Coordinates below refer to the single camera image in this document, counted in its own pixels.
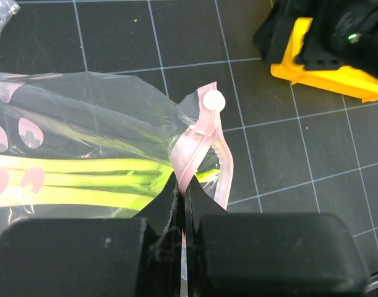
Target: yellow plastic part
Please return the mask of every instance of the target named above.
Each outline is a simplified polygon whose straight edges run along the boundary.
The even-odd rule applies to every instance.
[[[271,65],[271,74],[290,80],[292,84],[304,84],[362,99],[362,103],[378,100],[378,79],[350,66],[335,71],[306,71],[293,62],[303,46],[304,34],[312,19],[297,19],[281,64]]]

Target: green light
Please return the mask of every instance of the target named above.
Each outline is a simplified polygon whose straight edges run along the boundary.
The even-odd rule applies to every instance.
[[[351,34],[349,37],[348,37],[348,40],[352,40],[354,38],[356,38],[358,36],[358,34]]]

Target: black tabletop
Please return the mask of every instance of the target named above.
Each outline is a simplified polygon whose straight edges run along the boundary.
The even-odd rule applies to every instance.
[[[378,271],[378,102],[272,77],[252,44],[270,0],[19,4],[0,71],[137,75],[175,102],[217,81],[235,165],[228,210],[334,213]]]

